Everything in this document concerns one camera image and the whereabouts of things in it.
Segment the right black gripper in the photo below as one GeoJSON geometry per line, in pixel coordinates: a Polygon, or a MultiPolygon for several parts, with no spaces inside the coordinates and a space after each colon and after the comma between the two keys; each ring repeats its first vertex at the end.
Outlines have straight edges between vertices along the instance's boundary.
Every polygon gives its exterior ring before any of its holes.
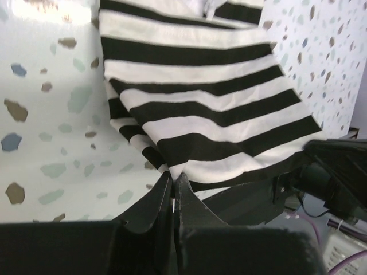
{"type": "Polygon", "coordinates": [[[252,226],[276,218],[300,191],[340,219],[366,221],[366,140],[312,140],[303,152],[250,172],[242,184],[207,191],[202,202],[229,225],[252,226]]]}

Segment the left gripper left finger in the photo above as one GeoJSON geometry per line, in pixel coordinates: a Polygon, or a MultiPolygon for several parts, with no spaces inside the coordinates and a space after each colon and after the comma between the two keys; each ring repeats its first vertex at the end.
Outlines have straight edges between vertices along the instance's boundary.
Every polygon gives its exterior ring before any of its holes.
{"type": "Polygon", "coordinates": [[[110,221],[1,224],[2,274],[168,274],[173,180],[110,221]]]}

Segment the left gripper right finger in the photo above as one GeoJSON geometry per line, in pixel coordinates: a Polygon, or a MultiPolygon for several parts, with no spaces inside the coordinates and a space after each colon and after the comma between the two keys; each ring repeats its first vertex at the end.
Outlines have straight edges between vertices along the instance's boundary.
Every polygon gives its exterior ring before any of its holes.
{"type": "Polygon", "coordinates": [[[317,243],[301,231],[229,225],[175,182],[174,243],[179,274],[326,274],[317,243]]]}

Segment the black white striped tank top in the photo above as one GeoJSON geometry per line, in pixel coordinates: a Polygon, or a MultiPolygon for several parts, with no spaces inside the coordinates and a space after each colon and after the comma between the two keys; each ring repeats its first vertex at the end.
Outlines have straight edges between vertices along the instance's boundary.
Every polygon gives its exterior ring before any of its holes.
{"type": "Polygon", "coordinates": [[[101,1],[111,125],[196,191],[270,179],[323,139],[259,25],[263,1],[101,1]]]}

